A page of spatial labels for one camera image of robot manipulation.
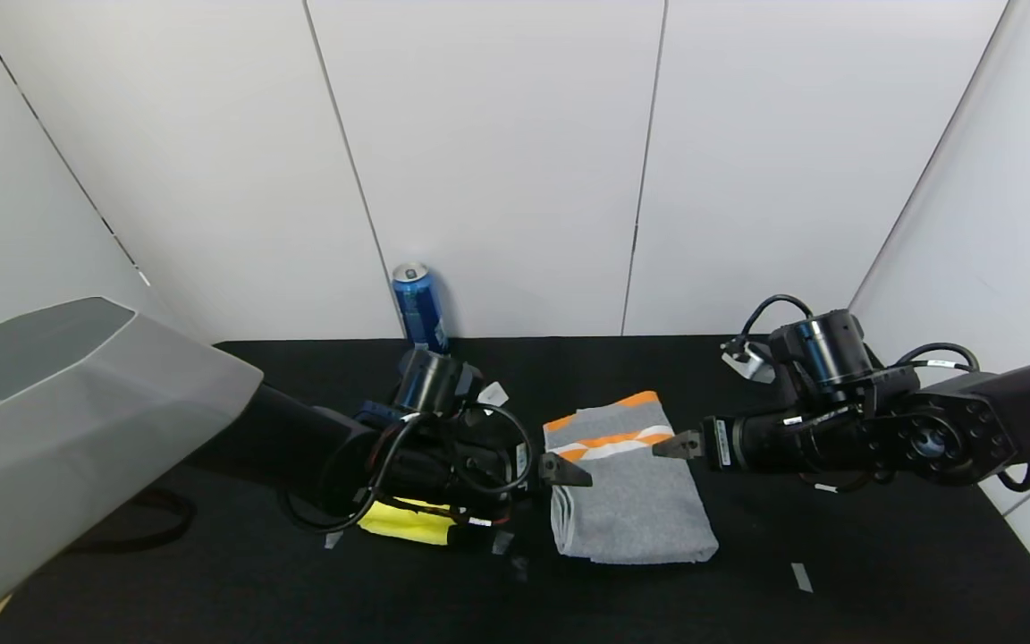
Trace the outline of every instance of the yellow cloth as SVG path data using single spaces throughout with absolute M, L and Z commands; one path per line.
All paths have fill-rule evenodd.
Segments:
M 409 499 L 401 499 L 401 501 L 413 503 L 413 505 L 424 505 L 426 508 L 449 509 L 447 505 L 431 505 L 431 503 Z M 373 503 L 368 514 L 364 514 L 364 518 L 360 518 L 355 524 L 372 534 L 382 534 L 383 537 L 431 543 L 434 546 L 447 546 L 447 529 L 454 526 L 455 521 L 447 517 L 438 517 L 437 514 L 392 508 L 391 505 L 384 505 L 377 501 Z

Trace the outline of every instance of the gray towel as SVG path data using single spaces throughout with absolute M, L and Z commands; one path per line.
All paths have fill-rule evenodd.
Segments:
M 559 553 L 600 564 L 670 564 L 705 562 L 718 551 L 686 462 L 650 453 L 651 444 L 674 434 L 653 392 L 544 425 L 547 449 L 593 478 L 587 488 L 552 488 Z

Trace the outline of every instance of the soda can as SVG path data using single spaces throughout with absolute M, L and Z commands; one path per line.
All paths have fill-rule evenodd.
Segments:
M 435 290 L 435 277 L 426 266 L 413 261 L 391 272 L 391 290 L 404 318 L 404 330 L 417 348 L 447 353 L 443 310 Z

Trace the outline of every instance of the black tabletop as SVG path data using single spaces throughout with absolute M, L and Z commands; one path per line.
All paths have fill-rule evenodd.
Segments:
M 458 341 L 528 425 L 658 392 L 676 430 L 764 403 L 719 360 L 720 337 Z M 404 343 L 230 342 L 306 403 L 383 399 Z M 181 466 L 161 484 L 200 514 L 179 542 L 65 555 L 18 590 L 3 644 L 302 641 L 1030 641 L 1030 555 L 984 493 L 915 477 L 835 495 L 796 478 L 700 471 L 720 542 L 697 566 L 593 566 L 549 547 L 543 509 L 505 555 L 298 532 L 273 494 Z M 136 510 L 113 517 L 148 527 Z M 798 589 L 803 564 L 813 592 Z

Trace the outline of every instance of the wire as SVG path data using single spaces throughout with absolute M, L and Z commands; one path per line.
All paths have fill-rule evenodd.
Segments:
M 933 362 L 932 360 L 912 360 L 912 362 L 908 363 L 896 363 L 892 367 L 948 367 L 949 370 L 968 371 L 969 374 L 970 372 L 975 371 L 972 369 L 972 367 L 967 366 L 967 364 L 960 364 L 960 363 L 939 364 L 939 363 L 943 363 L 943 360 L 936 360 L 936 362 Z
M 929 350 L 951 350 L 953 353 L 960 353 L 968 362 L 968 367 L 972 367 L 972 371 L 980 371 L 980 362 L 976 360 L 976 354 L 973 354 L 967 347 L 952 342 L 929 342 L 924 346 L 918 346 L 908 351 L 908 353 L 901 355 L 896 364 L 894 364 L 894 367 L 903 366 L 904 363 L 911 362 L 913 358 L 926 354 Z
M 1027 492 L 1030 489 L 1030 464 L 1027 464 L 1027 471 L 1023 473 L 1023 478 L 1019 481 L 1006 472 L 996 474 L 996 478 L 1000 479 L 1000 482 L 1012 492 Z
M 761 313 L 764 313 L 765 309 L 774 302 L 789 302 L 793 306 L 801 309 L 801 313 L 804 313 L 805 317 L 813 317 L 813 309 L 805 306 L 804 302 L 798 301 L 797 298 L 785 294 L 777 294 L 776 296 L 769 296 L 765 298 L 765 302 L 757 305 L 757 308 L 753 309 L 753 314 L 749 315 L 749 319 L 745 321 L 745 327 L 742 327 L 741 337 L 749 335 L 749 332 L 753 330 L 753 323 L 757 321 L 757 318 L 761 317 Z
M 486 486 L 480 484 L 478 481 L 471 479 L 469 474 L 467 474 L 467 469 L 469 468 L 467 468 L 467 464 L 464 462 L 464 455 L 462 453 L 458 452 L 458 448 L 455 447 L 454 437 L 451 436 L 449 430 L 445 429 L 443 432 L 443 439 L 447 451 L 449 451 L 450 454 L 452 455 L 452 471 L 458 474 L 458 477 L 460 478 L 460 480 L 464 481 L 464 484 L 470 486 L 470 488 L 474 489 L 475 492 L 481 494 L 495 495 L 495 497 L 497 497 L 500 494 L 511 492 L 512 489 L 515 489 L 516 486 L 523 484 L 523 482 L 526 481 L 526 479 L 531 476 L 531 464 L 533 462 L 535 462 L 535 457 L 531 456 L 533 453 L 535 453 L 535 447 L 533 447 L 531 443 L 531 435 L 528 435 L 526 428 L 523 427 L 523 423 L 519 422 L 518 418 L 515 417 L 514 413 L 511 413 L 510 411 L 504 409 L 503 407 L 494 406 L 494 404 L 468 403 L 465 405 L 465 408 L 486 409 L 487 411 L 494 411 L 495 413 L 499 413 L 501 416 L 503 416 L 504 419 L 508 421 L 508 423 L 514 425 L 515 429 L 518 430 L 519 435 L 523 437 L 523 444 L 526 444 L 526 451 L 527 451 L 526 467 L 523 468 L 523 471 L 520 472 L 517 477 L 515 477 L 515 480 L 508 481 L 506 482 L 506 484 L 502 484 L 500 486 Z
M 165 510 L 176 514 L 179 517 L 176 526 L 169 527 L 164 531 L 154 534 L 147 534 L 144 537 L 131 539 L 99 539 L 98 541 L 74 542 L 65 554 L 127 554 L 131 552 L 144 552 L 153 547 L 166 546 L 184 537 L 188 532 L 197 516 L 197 505 L 193 501 L 182 497 L 175 492 L 171 492 L 160 486 L 151 486 L 135 495 L 128 505 L 140 506 L 140 508 L 153 508 Z
M 285 517 L 287 517 L 289 521 L 294 522 L 294 526 L 313 534 L 340 532 L 344 529 L 349 529 L 349 527 L 355 526 L 360 518 L 364 518 L 364 514 L 368 514 L 369 510 L 372 509 L 373 503 L 376 502 L 376 497 L 380 494 L 380 485 L 383 484 L 384 477 L 387 476 L 388 469 L 391 468 L 392 461 L 397 460 L 397 451 L 400 450 L 400 445 L 404 443 L 404 439 L 412 433 L 412 430 L 420 427 L 422 420 L 430 418 L 430 416 L 431 413 L 425 412 L 412 413 L 412 415 L 404 416 L 404 427 L 400 430 L 400 433 L 397 433 L 396 440 L 391 441 L 388 453 L 384 456 L 383 464 L 380 465 L 380 470 L 376 473 L 375 479 L 372 479 L 372 484 L 370 484 L 368 488 L 365 488 L 367 494 L 365 494 L 364 503 L 360 505 L 359 510 L 356 510 L 355 513 L 350 514 L 350 516 L 341 521 L 320 523 L 311 520 L 311 518 L 306 518 L 303 514 L 299 513 L 297 509 L 294 508 L 294 503 L 291 503 L 288 490 L 279 489 L 277 490 L 277 506 L 281 509 L 281 513 L 285 514 Z

